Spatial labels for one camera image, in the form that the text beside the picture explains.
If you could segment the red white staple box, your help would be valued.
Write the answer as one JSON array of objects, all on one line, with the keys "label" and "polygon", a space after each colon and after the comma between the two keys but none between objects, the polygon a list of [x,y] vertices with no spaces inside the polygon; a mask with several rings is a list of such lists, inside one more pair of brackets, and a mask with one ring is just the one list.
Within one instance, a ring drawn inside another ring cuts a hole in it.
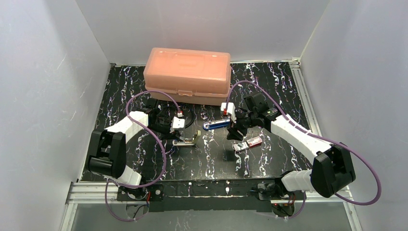
[{"label": "red white staple box", "polygon": [[262,142],[263,141],[260,137],[254,137],[254,138],[239,142],[237,144],[234,144],[232,147],[234,151],[241,152],[241,151],[256,147],[258,145],[261,145]]}]

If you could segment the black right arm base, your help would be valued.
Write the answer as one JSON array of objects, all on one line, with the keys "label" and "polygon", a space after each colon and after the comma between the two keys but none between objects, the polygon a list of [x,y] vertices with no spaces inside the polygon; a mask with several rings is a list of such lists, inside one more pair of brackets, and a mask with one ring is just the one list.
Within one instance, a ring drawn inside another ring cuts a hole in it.
[{"label": "black right arm base", "polygon": [[293,204],[296,201],[302,201],[306,198],[303,192],[287,191],[283,185],[277,183],[260,183],[253,188],[257,197],[261,201],[278,200],[283,204]]}]

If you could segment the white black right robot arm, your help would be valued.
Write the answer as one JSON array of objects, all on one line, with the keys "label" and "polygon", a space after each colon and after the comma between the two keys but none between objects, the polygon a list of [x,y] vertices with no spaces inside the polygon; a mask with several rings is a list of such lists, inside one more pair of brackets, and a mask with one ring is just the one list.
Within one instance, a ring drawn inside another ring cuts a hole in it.
[{"label": "white black right robot arm", "polygon": [[282,195],[317,192],[329,198],[356,179],[351,154],[344,147],[315,138],[276,106],[261,100],[260,93],[244,101],[244,109],[235,108],[231,102],[221,104],[221,114],[230,117],[228,140],[243,141],[249,128],[261,127],[284,139],[312,164],[310,170],[288,171],[275,178],[269,185],[274,191]]}]

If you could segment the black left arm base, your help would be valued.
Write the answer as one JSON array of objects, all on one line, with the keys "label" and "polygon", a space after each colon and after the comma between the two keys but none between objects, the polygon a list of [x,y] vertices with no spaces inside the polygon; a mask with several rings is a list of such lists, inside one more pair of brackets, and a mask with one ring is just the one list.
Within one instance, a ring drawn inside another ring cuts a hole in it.
[{"label": "black left arm base", "polygon": [[117,192],[117,201],[162,201],[164,198],[164,186],[154,184],[144,188],[129,189],[119,186]]}]

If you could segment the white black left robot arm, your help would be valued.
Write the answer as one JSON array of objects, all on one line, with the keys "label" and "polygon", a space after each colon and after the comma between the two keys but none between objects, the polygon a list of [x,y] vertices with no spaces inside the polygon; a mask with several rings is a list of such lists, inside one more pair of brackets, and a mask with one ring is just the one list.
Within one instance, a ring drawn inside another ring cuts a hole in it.
[{"label": "white black left robot arm", "polygon": [[175,138],[184,129],[181,112],[162,115],[163,109],[154,102],[146,108],[131,111],[124,119],[105,129],[95,129],[90,137],[85,169],[131,189],[144,187],[142,175],[127,165],[127,142],[141,130],[158,132]]}]

